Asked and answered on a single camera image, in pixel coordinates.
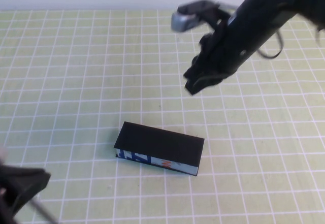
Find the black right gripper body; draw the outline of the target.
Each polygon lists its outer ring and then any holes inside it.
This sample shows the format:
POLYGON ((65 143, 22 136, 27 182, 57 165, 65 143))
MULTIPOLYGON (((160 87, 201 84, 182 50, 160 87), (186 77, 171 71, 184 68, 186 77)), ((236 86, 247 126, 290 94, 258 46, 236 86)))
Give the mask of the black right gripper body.
POLYGON ((229 17, 200 40, 203 76, 231 76, 276 31, 277 8, 270 0, 244 0, 229 17))

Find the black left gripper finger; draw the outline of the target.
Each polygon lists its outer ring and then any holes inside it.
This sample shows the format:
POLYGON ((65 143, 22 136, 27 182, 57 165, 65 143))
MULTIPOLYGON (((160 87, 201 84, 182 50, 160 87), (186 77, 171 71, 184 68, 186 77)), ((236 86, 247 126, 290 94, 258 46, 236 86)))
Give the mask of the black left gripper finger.
POLYGON ((18 200, 16 207, 22 207, 45 189, 51 174, 41 168, 20 168, 16 179, 18 200))

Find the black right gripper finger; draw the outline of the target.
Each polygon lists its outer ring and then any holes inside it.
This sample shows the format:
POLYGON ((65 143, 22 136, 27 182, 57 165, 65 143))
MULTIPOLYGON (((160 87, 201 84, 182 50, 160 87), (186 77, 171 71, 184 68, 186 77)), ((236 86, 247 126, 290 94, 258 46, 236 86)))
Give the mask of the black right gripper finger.
POLYGON ((187 78, 186 90, 189 92, 190 95, 195 95, 207 87, 215 86, 221 83, 227 77, 228 76, 208 75, 196 78, 187 78))
POLYGON ((202 79, 202 74, 204 73, 204 64, 199 58, 195 56, 192 59, 190 68, 184 73, 184 78, 186 79, 186 84, 190 85, 203 85, 205 80, 202 79))

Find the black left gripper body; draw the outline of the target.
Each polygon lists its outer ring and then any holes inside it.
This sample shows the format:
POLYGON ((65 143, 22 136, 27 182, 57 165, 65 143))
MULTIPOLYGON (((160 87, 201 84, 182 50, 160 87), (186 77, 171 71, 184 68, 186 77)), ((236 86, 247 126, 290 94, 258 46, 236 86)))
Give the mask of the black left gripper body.
POLYGON ((19 182, 21 177, 22 168, 1 165, 1 189, 5 190, 2 196, 13 216, 25 205, 24 188, 19 182))

